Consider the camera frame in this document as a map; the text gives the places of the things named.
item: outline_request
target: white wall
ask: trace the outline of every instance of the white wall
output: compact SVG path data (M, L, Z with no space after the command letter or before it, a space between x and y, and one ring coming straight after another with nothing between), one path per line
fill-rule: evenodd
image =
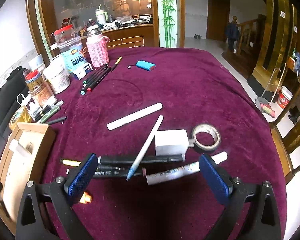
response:
M237 22L245 22L258 18L258 14L266 15L266 4L263 0L230 0L230 17L238 17ZM186 0L186 37L199 34L206 38L208 17L208 0Z
M0 77L34 48L26 0L6 0L0 8Z

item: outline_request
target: purple tablecloth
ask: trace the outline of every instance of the purple tablecloth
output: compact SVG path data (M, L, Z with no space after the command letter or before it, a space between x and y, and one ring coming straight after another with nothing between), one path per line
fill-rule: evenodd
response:
M130 48L109 51L110 63L123 59L93 90L82 96L82 80L72 80L57 95L64 101L53 117L67 115L52 125L57 137L50 152L43 182L66 174L60 157L83 160L98 155L136 155L158 116L164 116L159 130L186 129L190 134L199 123L214 125L221 133L216 153L226 151L221 163L231 176L244 182L269 180L274 188L282 235L287 217L286 187L281 163L266 119L255 107L240 83L210 53L197 49ZM133 66L138 60L156 64L148 72ZM161 102L163 109L109 131L107 124ZM155 155L154 141L147 155ZM199 155L189 149L186 162ZM147 173L164 171L182 163L153 166ZM203 239L223 210L200 173L148 186L143 177L93 179L87 191L92 203L73 209L95 239L152 240ZM56 214L48 206L62 239L67 239ZM234 238L242 225L235 228Z

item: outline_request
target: blue label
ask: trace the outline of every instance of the blue label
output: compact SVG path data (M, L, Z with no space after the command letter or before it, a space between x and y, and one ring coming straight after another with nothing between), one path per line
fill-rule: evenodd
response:
M82 44L70 47L69 50L62 52L61 55L63 56L66 68L70 73L87 62L82 49Z

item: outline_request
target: white box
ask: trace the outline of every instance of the white box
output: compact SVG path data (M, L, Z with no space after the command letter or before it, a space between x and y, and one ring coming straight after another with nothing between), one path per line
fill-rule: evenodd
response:
M185 154L189 147L186 130L157 131L154 136L155 155Z

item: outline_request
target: staircase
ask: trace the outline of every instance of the staircase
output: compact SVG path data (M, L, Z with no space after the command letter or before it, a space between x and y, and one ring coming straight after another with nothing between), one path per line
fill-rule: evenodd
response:
M222 53L222 57L245 79L250 77L257 64L265 22L266 17L259 14L257 19L238 24L240 38L235 46L236 51Z

